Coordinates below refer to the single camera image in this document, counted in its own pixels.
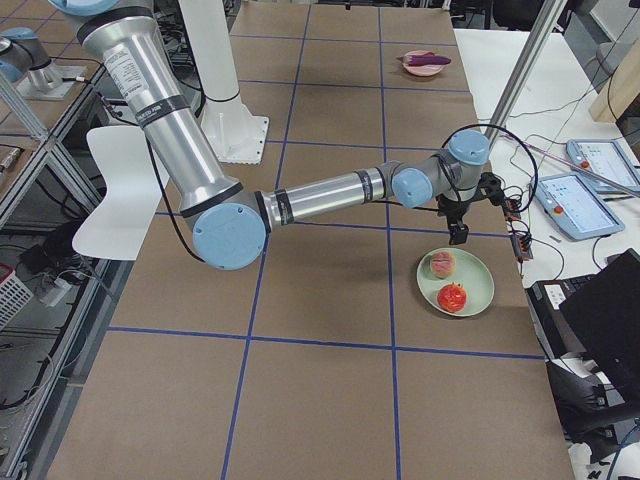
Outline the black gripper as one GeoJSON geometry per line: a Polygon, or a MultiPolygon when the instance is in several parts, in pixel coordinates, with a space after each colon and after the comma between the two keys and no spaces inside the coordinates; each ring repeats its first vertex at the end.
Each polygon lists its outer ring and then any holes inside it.
{"type": "Polygon", "coordinates": [[[450,245],[463,245],[467,242],[469,227],[463,219],[470,205],[470,200],[451,200],[445,195],[437,196],[438,216],[446,218],[450,245]]]}

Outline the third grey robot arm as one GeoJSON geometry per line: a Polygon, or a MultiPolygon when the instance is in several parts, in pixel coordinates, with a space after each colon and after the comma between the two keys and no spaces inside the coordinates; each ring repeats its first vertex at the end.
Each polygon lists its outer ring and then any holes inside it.
{"type": "Polygon", "coordinates": [[[86,68],[57,63],[29,28],[1,32],[1,73],[30,100],[62,101],[74,83],[86,79],[86,68]]]}

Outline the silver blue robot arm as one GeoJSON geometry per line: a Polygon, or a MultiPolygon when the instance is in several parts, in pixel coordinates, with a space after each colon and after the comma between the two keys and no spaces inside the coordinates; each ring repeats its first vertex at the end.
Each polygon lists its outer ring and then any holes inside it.
{"type": "Polygon", "coordinates": [[[203,82],[196,116],[160,44],[149,1],[60,1],[81,46],[99,57],[180,196],[180,213],[205,263],[222,270],[251,264],[278,226],[348,207],[397,199],[407,208],[436,200],[452,244],[466,240],[463,216],[479,196],[490,143],[472,127],[451,135],[426,161],[385,164],[273,192],[247,192],[227,175],[232,155],[252,163],[268,121],[243,104],[224,9],[185,1],[183,21],[203,82]]]}

